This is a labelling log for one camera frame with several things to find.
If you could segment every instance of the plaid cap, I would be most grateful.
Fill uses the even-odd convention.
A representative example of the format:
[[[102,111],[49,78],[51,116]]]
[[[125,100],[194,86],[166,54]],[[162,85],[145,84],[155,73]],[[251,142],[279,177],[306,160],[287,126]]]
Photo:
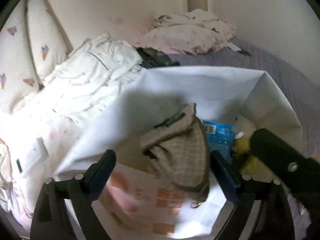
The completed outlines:
[[[209,147],[196,104],[141,137],[145,155],[161,176],[183,190],[200,191],[208,185]]]

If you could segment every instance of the beige headboard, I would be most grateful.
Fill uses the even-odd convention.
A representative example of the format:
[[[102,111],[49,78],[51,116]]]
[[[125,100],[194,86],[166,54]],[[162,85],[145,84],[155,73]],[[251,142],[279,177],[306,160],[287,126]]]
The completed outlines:
[[[187,12],[187,0],[45,0],[67,44],[78,47],[86,38],[109,32],[135,42],[151,27],[154,15]]]

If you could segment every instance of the blue packet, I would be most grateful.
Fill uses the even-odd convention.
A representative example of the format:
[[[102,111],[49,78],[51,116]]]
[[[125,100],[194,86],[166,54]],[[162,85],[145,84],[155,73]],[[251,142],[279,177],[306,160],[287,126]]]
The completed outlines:
[[[203,121],[210,152],[218,150],[222,157],[231,163],[231,147],[234,138],[232,126],[222,123]]]

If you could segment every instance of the barcode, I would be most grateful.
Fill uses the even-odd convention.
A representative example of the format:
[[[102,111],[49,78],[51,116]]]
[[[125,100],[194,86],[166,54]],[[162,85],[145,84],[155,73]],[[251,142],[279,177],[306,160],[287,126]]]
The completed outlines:
[[[204,124],[204,130],[206,133],[213,133],[216,134],[216,125],[212,125],[212,124]]]

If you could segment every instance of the white clothing tag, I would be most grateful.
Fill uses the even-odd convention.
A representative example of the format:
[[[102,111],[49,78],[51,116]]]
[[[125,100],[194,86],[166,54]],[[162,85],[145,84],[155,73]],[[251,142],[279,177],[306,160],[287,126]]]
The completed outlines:
[[[236,45],[234,45],[233,43],[231,42],[228,42],[227,43],[227,46],[232,49],[233,51],[241,51],[242,49],[240,49],[239,47],[237,47]]]
[[[27,154],[16,160],[22,178],[26,178],[31,168],[40,160],[48,157],[42,138],[36,138]]]

